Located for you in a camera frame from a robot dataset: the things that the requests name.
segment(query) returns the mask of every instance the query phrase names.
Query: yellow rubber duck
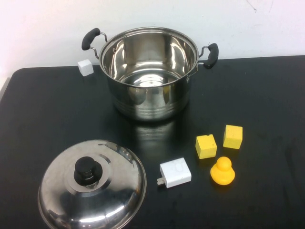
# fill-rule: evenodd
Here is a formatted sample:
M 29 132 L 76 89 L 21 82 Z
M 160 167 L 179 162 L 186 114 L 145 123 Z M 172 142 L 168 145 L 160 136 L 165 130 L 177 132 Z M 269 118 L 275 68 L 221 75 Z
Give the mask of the yellow rubber duck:
M 211 177 L 219 185 L 228 185 L 235 178 L 232 162 L 226 156 L 220 157 L 211 168 Z

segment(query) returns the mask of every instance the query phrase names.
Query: black knob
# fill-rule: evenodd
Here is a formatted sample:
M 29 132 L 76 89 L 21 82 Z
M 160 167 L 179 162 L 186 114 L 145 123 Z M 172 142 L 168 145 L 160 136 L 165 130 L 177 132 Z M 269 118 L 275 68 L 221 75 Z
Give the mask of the black knob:
M 101 177 L 102 167 L 92 157 L 84 156 L 75 163 L 74 179 L 79 185 L 92 185 Z

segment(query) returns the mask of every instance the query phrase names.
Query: yellow sponge cube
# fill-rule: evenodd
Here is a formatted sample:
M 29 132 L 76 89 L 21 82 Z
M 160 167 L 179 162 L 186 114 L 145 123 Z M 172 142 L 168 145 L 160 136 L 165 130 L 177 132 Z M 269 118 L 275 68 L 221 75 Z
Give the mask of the yellow sponge cube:
M 199 159 L 216 156 L 217 145 L 213 135 L 203 135 L 196 138 L 196 151 Z
M 243 141 L 243 128 L 241 126 L 226 125 L 224 131 L 224 147 L 239 149 Z

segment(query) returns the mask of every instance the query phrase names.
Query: pot lid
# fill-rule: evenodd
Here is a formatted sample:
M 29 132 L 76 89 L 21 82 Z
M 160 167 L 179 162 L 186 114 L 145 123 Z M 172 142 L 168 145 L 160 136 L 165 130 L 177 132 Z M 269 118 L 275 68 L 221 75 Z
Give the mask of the pot lid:
M 38 193 L 52 229 L 122 228 L 140 208 L 146 174 L 129 149 L 104 140 L 63 151 L 48 167 Z

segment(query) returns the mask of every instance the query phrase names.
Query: power adapter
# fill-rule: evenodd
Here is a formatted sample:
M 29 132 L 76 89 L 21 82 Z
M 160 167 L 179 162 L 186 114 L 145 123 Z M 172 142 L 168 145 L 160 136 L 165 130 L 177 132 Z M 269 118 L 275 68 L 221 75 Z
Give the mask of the power adapter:
M 179 158 L 160 164 L 162 178 L 157 179 L 157 184 L 165 184 L 167 188 L 191 181 L 192 175 L 185 159 Z

